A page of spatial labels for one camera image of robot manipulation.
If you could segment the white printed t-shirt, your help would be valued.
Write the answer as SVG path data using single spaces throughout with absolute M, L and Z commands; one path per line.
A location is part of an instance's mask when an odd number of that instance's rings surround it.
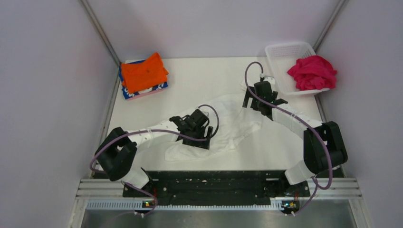
M 243 108 L 247 91 L 244 82 L 240 83 L 235 94 L 226 94 L 203 102 L 212 106 L 219 117 L 219 129 L 210 142 L 208 150 L 176 143 L 165 151 L 168 162 L 194 161 L 235 150 L 243 139 L 262 127 L 263 116 L 250 108 Z

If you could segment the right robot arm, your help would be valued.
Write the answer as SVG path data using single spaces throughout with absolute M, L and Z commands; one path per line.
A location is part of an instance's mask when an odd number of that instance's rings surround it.
M 246 86 L 243 107 L 250 107 L 270 120 L 283 125 L 303 141 L 303 158 L 288 168 L 278 179 L 279 191 L 291 196 L 298 185 L 348 160 L 343 137 L 337 123 L 311 119 L 294 109 L 286 100 L 277 97 L 268 81 L 261 80 Z

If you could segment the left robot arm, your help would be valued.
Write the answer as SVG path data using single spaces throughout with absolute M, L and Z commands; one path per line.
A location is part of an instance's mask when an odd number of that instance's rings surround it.
M 95 152 L 94 160 L 99 163 L 110 181 L 120 181 L 140 196 L 152 192 L 151 177 L 134 159 L 140 151 L 170 142 L 181 141 L 183 145 L 208 150 L 210 141 L 218 129 L 210 126 L 208 115 L 200 109 L 191 114 L 173 116 L 166 121 L 136 131 L 113 129 Z

